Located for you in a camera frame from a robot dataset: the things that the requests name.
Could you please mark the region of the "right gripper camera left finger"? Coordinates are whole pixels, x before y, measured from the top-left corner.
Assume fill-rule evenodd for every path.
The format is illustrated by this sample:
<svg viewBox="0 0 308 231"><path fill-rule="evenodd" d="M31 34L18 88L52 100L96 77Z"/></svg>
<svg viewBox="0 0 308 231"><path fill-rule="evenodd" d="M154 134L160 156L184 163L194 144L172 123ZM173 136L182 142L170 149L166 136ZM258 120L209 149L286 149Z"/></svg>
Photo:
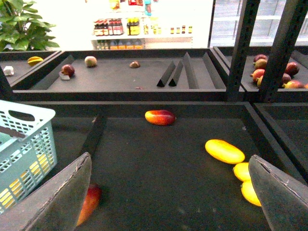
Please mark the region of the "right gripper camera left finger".
<svg viewBox="0 0 308 231"><path fill-rule="evenodd" d="M73 231L90 184L84 153L22 202L0 216L2 231Z"/></svg>

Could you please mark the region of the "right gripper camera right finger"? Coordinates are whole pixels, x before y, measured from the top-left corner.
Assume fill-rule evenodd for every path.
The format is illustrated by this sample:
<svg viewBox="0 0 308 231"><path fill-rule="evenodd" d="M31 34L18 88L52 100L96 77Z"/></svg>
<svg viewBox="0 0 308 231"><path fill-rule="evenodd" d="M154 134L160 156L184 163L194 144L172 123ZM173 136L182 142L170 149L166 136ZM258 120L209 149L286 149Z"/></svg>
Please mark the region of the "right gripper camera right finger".
<svg viewBox="0 0 308 231"><path fill-rule="evenodd" d="M249 173L262 211L272 231L308 229L308 187L258 155Z"/></svg>

